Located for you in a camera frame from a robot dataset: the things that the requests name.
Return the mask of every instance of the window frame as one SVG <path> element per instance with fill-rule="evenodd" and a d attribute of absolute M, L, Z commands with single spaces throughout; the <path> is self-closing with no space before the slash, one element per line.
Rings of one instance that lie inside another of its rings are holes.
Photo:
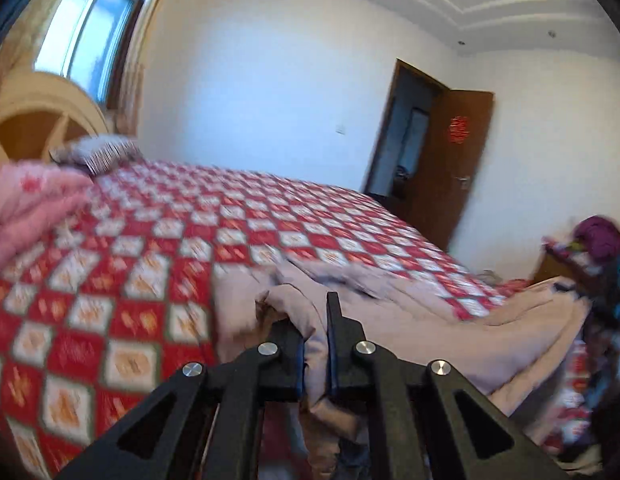
<path fill-rule="evenodd" d="M 74 63 L 74 59 L 77 54 L 79 42 L 82 38 L 88 19 L 90 18 L 90 15 L 94 10 L 97 1 L 98 0 L 85 1 L 84 9 L 79 16 L 70 42 L 68 43 L 60 75 L 69 80 L 72 80 L 70 74 L 72 70 L 72 64 Z M 110 71 L 108 72 L 108 78 L 107 81 L 103 83 L 105 85 L 104 88 L 102 88 L 100 85 L 98 94 L 95 96 L 90 96 L 102 108 L 111 109 L 117 107 L 117 99 L 114 98 L 114 96 L 118 96 L 118 91 L 116 91 L 117 85 L 120 85 L 122 73 L 124 70 L 124 64 L 121 62 L 121 59 L 125 58 L 130 47 L 132 31 L 134 30 L 136 20 L 138 20 L 139 12 L 144 1 L 145 0 L 130 0 L 130 8 L 128 9 L 128 14 L 123 25 L 120 27 L 120 32 L 117 33 L 118 40 L 114 44 L 110 44 L 107 47 L 109 52 L 104 53 L 108 55 L 107 65 L 110 67 Z"/>

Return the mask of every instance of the curtain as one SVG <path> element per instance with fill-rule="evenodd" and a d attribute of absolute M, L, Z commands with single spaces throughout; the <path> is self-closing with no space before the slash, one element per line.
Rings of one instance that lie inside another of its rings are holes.
<path fill-rule="evenodd" d="M 130 40 L 119 93 L 116 127 L 120 134 L 136 137 L 141 106 L 148 37 L 164 0 L 145 0 Z"/>
<path fill-rule="evenodd" d="M 32 70 L 61 0 L 30 0 L 0 47 L 1 81 L 11 70 Z"/>

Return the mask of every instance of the red paper decoration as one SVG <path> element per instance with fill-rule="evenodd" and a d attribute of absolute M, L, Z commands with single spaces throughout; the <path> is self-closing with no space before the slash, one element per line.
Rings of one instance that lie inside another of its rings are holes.
<path fill-rule="evenodd" d="M 450 142 L 454 142 L 455 144 L 463 143 L 470 134 L 468 131 L 468 118 L 462 116 L 453 118 L 450 122 L 448 133 L 450 134 Z"/>

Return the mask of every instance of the striped pillow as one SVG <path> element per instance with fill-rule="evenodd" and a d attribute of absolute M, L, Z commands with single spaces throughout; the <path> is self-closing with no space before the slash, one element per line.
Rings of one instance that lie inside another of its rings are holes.
<path fill-rule="evenodd" d="M 50 150 L 57 164 L 85 168 L 92 176 L 115 170 L 124 162 L 142 158 L 136 141 L 120 135 L 82 137 L 68 146 Z"/>

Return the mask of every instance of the beige cloth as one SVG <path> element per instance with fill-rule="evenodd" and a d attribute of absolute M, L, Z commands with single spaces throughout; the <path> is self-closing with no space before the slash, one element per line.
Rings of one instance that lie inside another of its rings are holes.
<path fill-rule="evenodd" d="M 368 340 L 406 361 L 449 361 L 510 415 L 557 370 L 588 313 L 585 300 L 553 292 L 553 283 L 531 286 L 489 316 L 461 322 L 428 282 L 372 267 L 291 260 L 267 270 L 229 272 L 214 284 L 218 353 L 232 360 L 262 341 L 277 316 L 290 318 L 305 339 L 300 416 L 309 461 L 316 478 L 327 479 L 339 437 L 360 440 L 364 434 L 359 417 L 325 396 L 328 291 L 339 293 L 343 315 L 361 322 Z"/>

